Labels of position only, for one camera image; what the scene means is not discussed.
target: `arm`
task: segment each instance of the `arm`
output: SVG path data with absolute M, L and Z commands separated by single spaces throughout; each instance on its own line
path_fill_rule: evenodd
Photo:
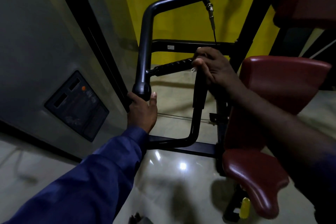
M 128 128 L 27 201 L 6 223 L 112 223 L 127 199 L 157 118 L 133 93 Z
M 216 96 L 218 86 L 224 88 L 233 104 L 248 111 L 268 132 L 268 148 L 314 205 L 335 189 L 336 142 L 333 138 L 308 127 L 296 116 L 247 89 L 217 50 L 199 48 L 195 58 L 193 64 L 204 70 L 210 91 Z M 326 165 L 329 165 L 328 171 L 321 168 Z

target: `blue long-sleeve shirt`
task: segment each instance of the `blue long-sleeve shirt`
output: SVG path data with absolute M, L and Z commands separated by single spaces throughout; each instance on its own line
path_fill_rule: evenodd
M 138 127 L 111 138 L 5 223 L 112 224 L 133 187 L 147 139 Z

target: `red backrest pad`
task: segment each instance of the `red backrest pad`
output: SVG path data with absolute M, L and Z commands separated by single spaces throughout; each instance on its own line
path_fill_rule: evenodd
M 278 27 L 336 28 L 336 0 L 281 0 L 273 21 Z
M 239 78 L 264 99 L 297 115 L 317 93 L 330 68 L 326 62 L 307 58 L 255 56 L 243 61 Z M 253 117 L 233 107 L 224 142 L 225 149 L 261 150 L 266 138 Z

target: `yellow wall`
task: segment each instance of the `yellow wall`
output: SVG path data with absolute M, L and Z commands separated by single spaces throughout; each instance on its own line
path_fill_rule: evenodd
M 158 0 L 127 0 L 135 34 L 139 43 L 141 20 L 145 9 Z M 252 0 L 211 0 L 214 5 L 217 41 L 234 42 L 241 31 Z M 272 19 L 270 8 L 259 28 L 248 56 L 268 55 L 279 29 Z M 213 41 L 208 13 L 202 2 L 158 14 L 154 19 L 153 39 L 178 39 Z M 169 62 L 191 57 L 192 54 L 155 52 L 152 64 Z

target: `hand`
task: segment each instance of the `hand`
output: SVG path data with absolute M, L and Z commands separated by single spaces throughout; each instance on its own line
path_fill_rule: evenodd
M 232 94 L 237 88 L 244 87 L 228 59 L 214 48 L 198 48 L 192 65 L 203 70 L 207 77 L 209 90 L 215 97 L 218 86 L 224 87 L 229 94 Z
M 138 97 L 133 92 L 129 92 L 127 96 L 133 100 L 129 106 L 127 114 L 127 127 L 137 126 L 149 133 L 156 123 L 158 117 L 158 108 L 156 107 L 156 92 L 150 96 L 149 106 L 145 100 Z

